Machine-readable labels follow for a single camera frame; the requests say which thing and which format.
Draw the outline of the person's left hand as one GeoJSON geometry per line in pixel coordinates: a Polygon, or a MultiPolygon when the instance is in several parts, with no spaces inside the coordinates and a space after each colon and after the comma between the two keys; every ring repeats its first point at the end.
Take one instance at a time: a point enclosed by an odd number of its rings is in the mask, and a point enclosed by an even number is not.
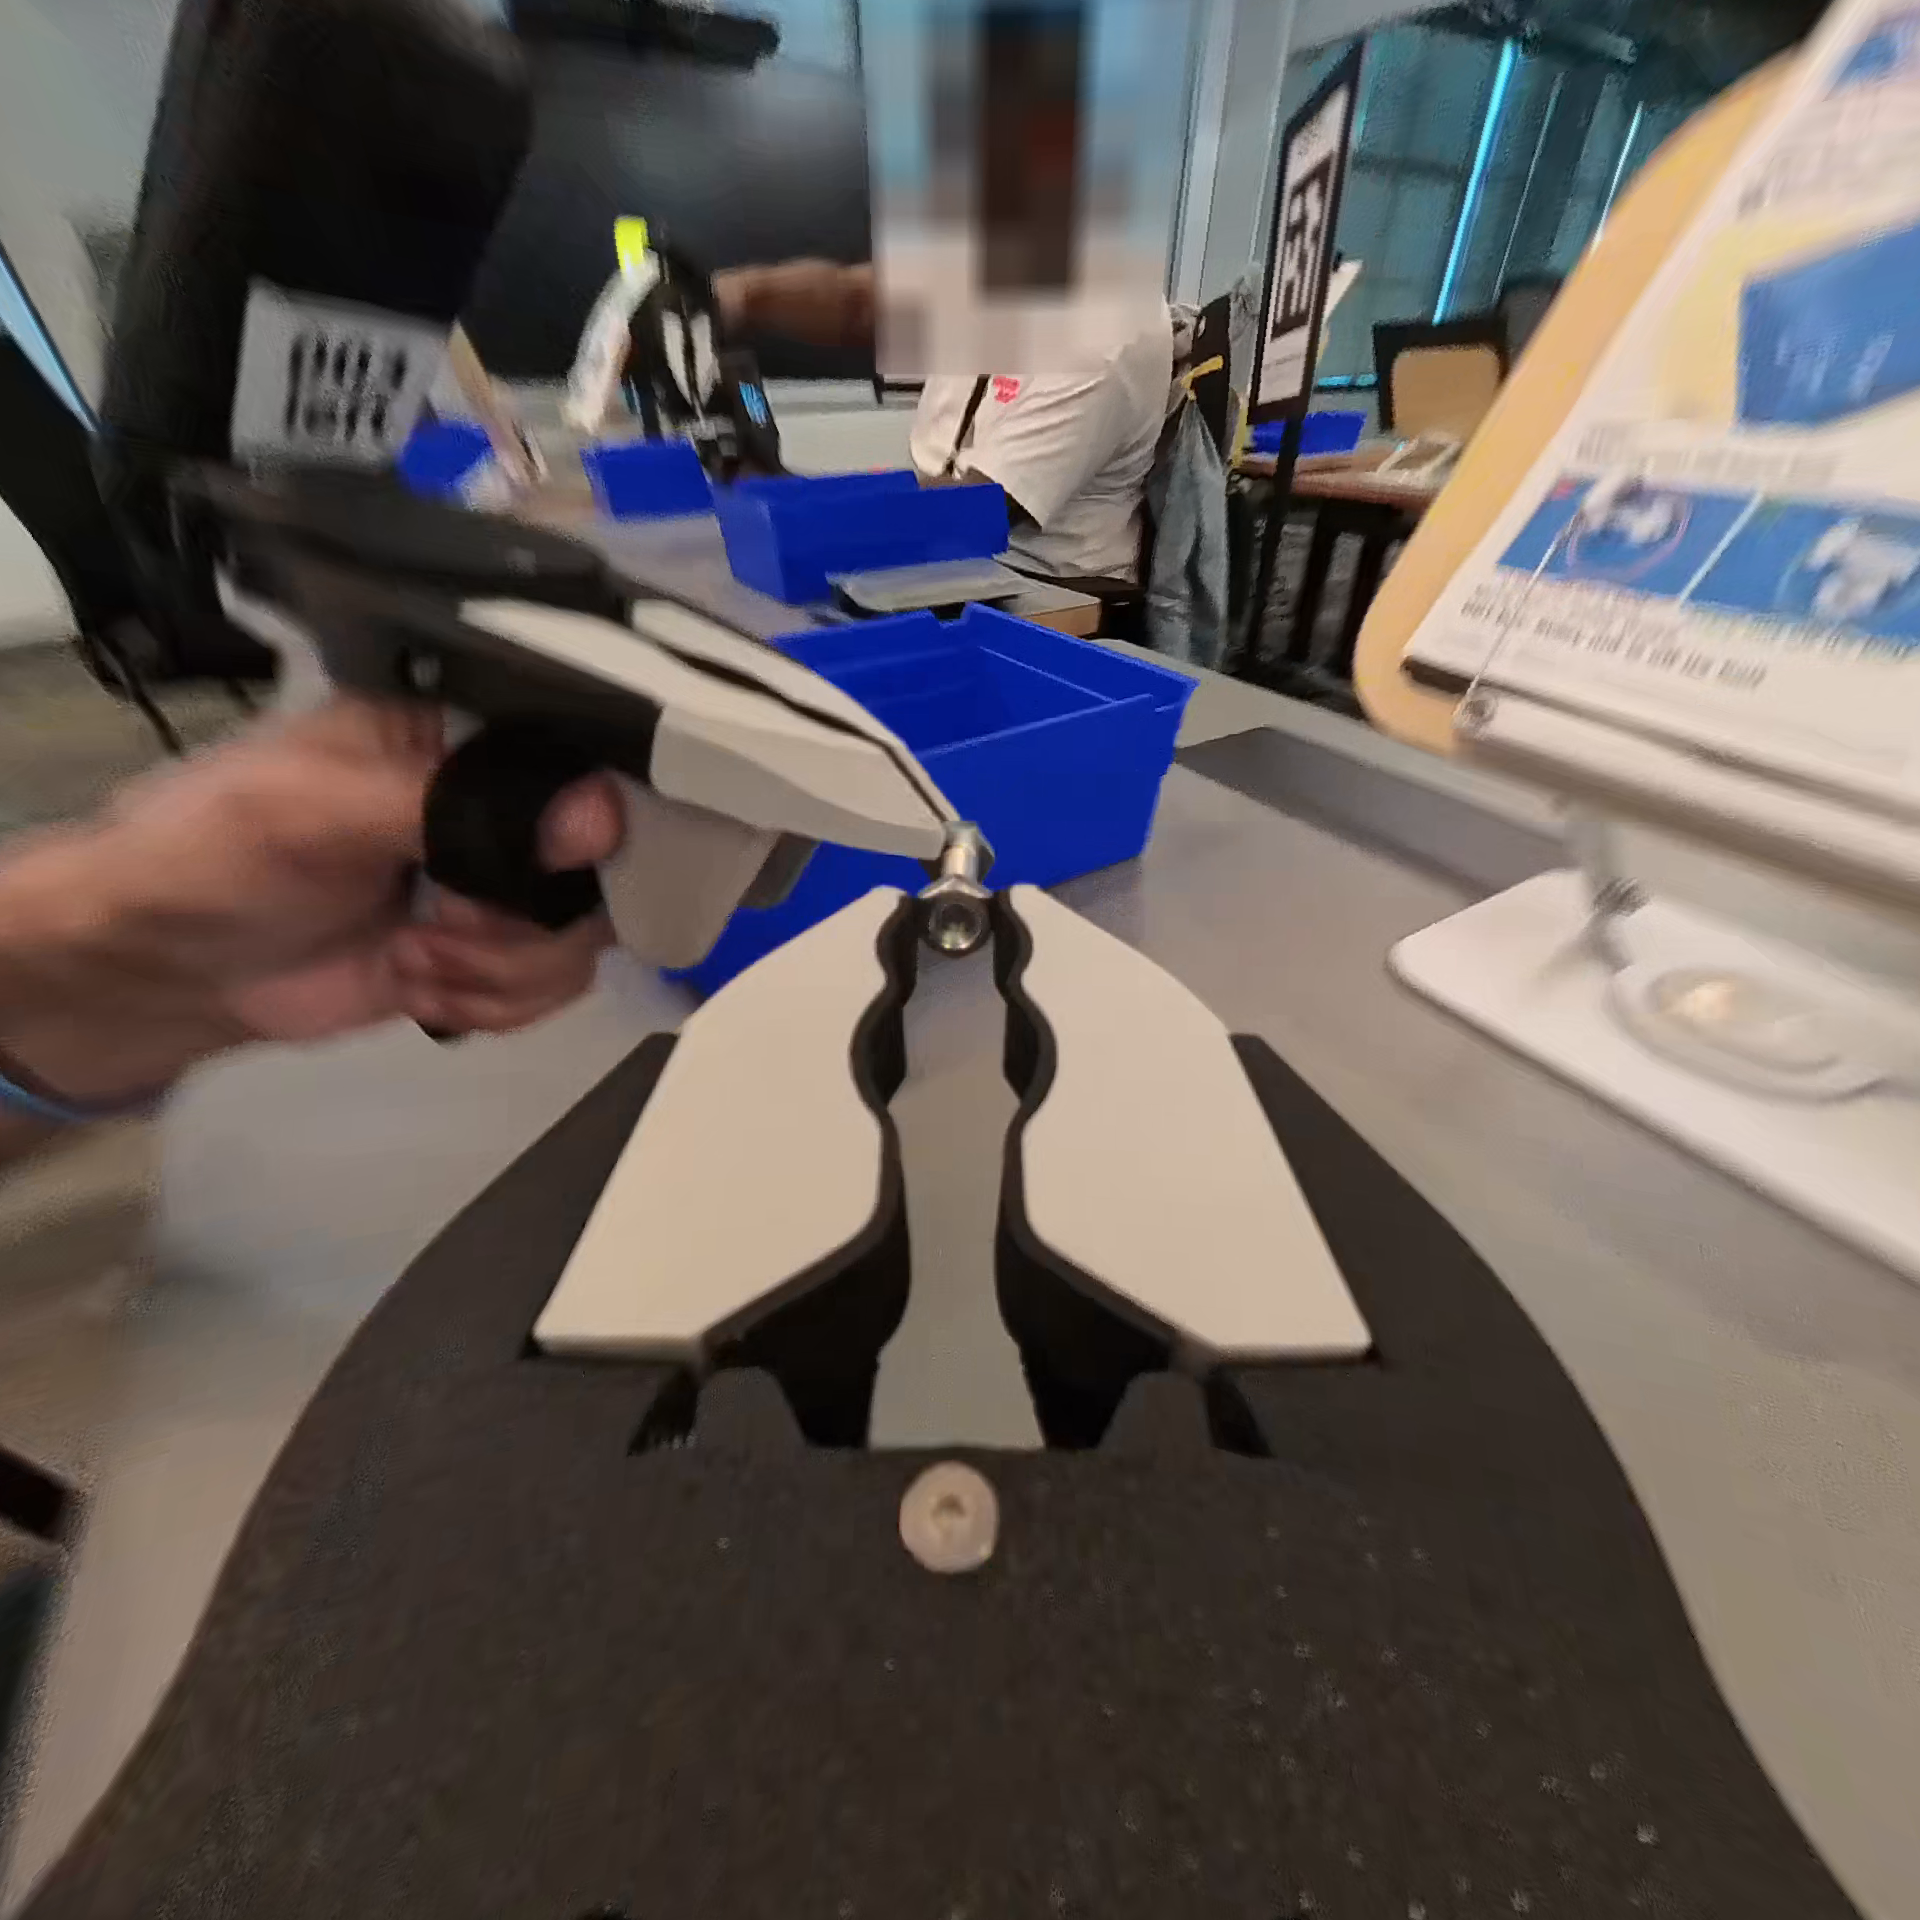
{"type": "Polygon", "coordinates": [[[4,853],[4,1052],[65,1096],[156,1102],[254,1041],[563,1010],[610,947],[604,915],[540,931],[446,891],[415,904],[441,759],[438,710],[330,694],[21,836],[4,853]]]}

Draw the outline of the blue wristband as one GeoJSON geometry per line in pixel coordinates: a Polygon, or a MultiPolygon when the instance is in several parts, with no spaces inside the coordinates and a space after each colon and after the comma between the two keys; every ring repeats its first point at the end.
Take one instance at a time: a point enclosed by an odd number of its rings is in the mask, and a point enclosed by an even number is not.
{"type": "Polygon", "coordinates": [[[4,1052],[4,1116],[40,1129],[82,1129],[103,1121],[141,1114],[150,1092],[114,1101],[75,1101],[43,1085],[28,1068],[4,1052]]]}

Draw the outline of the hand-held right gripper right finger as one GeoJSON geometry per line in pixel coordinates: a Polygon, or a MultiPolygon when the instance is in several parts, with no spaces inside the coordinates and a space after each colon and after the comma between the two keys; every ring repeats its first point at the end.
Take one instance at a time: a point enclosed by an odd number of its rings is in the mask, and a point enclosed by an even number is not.
{"type": "Polygon", "coordinates": [[[1365,1360],[1375,1338],[1228,1025],[1037,889],[991,904],[997,1304],[1042,1419],[1151,1371],[1365,1360]]]}

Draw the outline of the black monitor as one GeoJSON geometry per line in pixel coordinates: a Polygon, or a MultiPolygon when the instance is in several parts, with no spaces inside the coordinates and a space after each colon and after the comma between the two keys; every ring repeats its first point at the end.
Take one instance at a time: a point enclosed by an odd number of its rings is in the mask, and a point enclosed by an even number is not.
{"type": "Polygon", "coordinates": [[[706,271],[869,258],[851,2],[494,2],[522,50],[536,137],[473,294],[494,376],[563,376],[614,271],[614,224],[706,271]]]}

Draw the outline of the printed instruction sheet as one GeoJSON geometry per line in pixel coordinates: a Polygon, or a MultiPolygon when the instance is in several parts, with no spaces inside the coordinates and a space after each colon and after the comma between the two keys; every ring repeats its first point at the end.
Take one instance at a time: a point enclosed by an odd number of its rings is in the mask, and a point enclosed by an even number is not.
{"type": "Polygon", "coordinates": [[[1915,813],[1915,2],[1835,2],[1683,199],[1724,126],[1532,336],[1402,663],[1915,813]]]}

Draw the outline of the white document stand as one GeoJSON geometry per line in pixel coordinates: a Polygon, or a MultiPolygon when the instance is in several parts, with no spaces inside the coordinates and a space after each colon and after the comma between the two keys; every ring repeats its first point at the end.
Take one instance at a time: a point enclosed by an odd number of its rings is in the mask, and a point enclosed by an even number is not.
{"type": "Polygon", "coordinates": [[[1564,802],[1564,853],[1396,984],[1912,1283],[1915,791],[1488,682],[1454,733],[1564,802]]]}

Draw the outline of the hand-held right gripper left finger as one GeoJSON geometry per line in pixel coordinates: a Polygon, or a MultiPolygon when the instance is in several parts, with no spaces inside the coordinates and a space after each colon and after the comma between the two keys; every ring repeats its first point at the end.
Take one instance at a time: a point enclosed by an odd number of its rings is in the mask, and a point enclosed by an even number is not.
{"type": "Polygon", "coordinates": [[[900,1147],[917,904],[875,889],[685,1017],[537,1318],[546,1357],[761,1369],[864,1419],[909,1291],[900,1147]]]}

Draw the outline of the grey desk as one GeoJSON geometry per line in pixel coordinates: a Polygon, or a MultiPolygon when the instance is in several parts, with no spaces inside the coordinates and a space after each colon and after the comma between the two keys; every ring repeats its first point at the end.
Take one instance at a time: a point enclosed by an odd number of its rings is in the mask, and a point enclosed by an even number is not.
{"type": "MultiPolygon", "coordinates": [[[[331,690],[431,708],[458,602],[206,488],[331,690]]],[[[473,722],[431,710],[438,779],[473,722]]],[[[441,833],[423,792],[449,891],[441,833]]],[[[537,1356],[680,1031],[646,1039],[323,1378],[26,1915],[1856,1915],[1570,1374],[1261,1039],[1372,1357],[1034,1414],[991,932],[921,943],[904,1001],[872,1414],[537,1356]]]]}

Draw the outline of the black white marker board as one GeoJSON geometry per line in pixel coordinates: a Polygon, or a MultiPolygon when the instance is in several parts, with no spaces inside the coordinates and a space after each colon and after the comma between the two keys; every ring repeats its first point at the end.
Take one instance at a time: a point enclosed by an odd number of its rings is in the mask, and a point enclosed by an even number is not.
{"type": "Polygon", "coordinates": [[[1300,421],[1333,308],[1334,230],[1361,91],[1354,40],[1284,125],[1250,419],[1300,421]]]}

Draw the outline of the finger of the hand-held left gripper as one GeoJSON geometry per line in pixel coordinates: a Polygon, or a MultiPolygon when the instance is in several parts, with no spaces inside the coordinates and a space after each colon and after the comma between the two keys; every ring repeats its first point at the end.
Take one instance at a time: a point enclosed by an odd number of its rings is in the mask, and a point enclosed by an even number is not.
{"type": "Polygon", "coordinates": [[[610,900],[595,862],[552,869],[540,853],[540,816],[588,778],[617,779],[622,856],[724,826],[938,870],[966,839],[884,722],[706,610],[643,595],[607,616],[471,595],[458,622],[449,708],[475,722],[449,753],[449,891],[468,900],[610,900]]]}
{"type": "Polygon", "coordinates": [[[851,850],[939,850],[953,806],[869,708],[781,649],[643,598],[635,639],[669,677],[648,787],[749,828],[851,850]]]}

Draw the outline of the grey metal plate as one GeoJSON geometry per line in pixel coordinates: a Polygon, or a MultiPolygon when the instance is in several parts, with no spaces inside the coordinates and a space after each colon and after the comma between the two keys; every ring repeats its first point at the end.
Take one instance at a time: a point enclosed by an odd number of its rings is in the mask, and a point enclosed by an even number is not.
{"type": "Polygon", "coordinates": [[[1006,604],[1030,582],[997,557],[925,561],[828,575],[828,602],[850,616],[930,610],[950,616],[966,604],[1006,604]]]}

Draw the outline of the denim jacket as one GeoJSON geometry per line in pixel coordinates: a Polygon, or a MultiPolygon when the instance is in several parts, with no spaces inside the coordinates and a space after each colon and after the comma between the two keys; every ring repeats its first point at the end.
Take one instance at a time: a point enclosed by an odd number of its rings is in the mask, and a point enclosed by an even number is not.
{"type": "Polygon", "coordinates": [[[1229,622],[1228,470],[1192,396],[1164,419],[1143,513],[1143,643],[1184,667],[1217,668],[1229,622]]]}

